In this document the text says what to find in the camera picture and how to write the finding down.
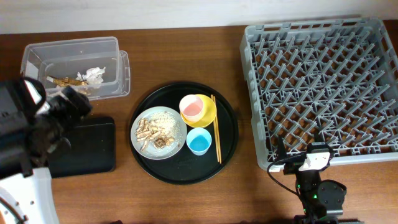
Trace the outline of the gold foil wrapper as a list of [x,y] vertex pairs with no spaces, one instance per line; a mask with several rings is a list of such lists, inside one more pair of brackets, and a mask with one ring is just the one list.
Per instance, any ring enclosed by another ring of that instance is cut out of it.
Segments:
[[54,78],[54,77],[47,77],[47,81],[56,84],[57,86],[85,86],[88,85],[87,82],[80,81],[73,78]]

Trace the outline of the white tissue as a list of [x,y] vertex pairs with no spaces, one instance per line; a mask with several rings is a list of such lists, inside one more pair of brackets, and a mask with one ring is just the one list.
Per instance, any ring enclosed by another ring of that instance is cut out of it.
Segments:
[[106,67],[90,68],[85,74],[77,73],[77,80],[85,82],[88,85],[98,85],[104,82],[103,74],[105,73]]

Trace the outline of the yellow plastic bowl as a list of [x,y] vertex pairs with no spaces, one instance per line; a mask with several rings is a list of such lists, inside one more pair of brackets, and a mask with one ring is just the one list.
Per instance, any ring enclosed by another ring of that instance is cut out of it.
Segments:
[[182,112],[180,112],[180,115],[187,125],[193,128],[205,128],[215,120],[217,114],[217,108],[215,102],[209,96],[202,94],[196,94],[196,96],[198,96],[203,101],[202,118],[199,121],[191,122],[184,117]]

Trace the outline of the light blue plastic cup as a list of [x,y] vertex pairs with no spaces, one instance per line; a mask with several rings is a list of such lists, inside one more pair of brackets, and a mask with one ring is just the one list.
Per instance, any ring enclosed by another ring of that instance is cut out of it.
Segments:
[[212,136],[204,128],[193,128],[187,134],[186,144],[194,155],[202,156],[209,150],[212,144]]

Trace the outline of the pink plastic cup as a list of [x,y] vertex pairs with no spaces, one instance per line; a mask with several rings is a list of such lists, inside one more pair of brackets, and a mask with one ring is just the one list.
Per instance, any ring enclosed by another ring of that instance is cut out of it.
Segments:
[[189,122],[197,122],[203,116],[203,101],[197,95],[186,95],[179,103],[183,117]]

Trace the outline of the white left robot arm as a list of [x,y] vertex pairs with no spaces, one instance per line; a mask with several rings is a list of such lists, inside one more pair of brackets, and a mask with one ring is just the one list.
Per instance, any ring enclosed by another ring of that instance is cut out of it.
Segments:
[[1,82],[1,221],[58,223],[48,156],[68,148],[63,136],[92,109],[68,86],[46,99],[38,80]]

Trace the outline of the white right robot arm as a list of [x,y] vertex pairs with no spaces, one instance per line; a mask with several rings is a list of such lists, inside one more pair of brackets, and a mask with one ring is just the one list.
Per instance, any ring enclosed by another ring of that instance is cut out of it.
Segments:
[[[333,149],[318,136],[305,152],[288,156],[283,137],[277,140],[277,159],[267,167],[268,176],[280,187],[294,194],[301,201],[303,214],[294,216],[293,223],[340,223],[347,187],[335,180],[321,180],[320,172],[330,166]],[[282,165],[285,175],[295,176],[292,190],[271,174],[271,167]]]

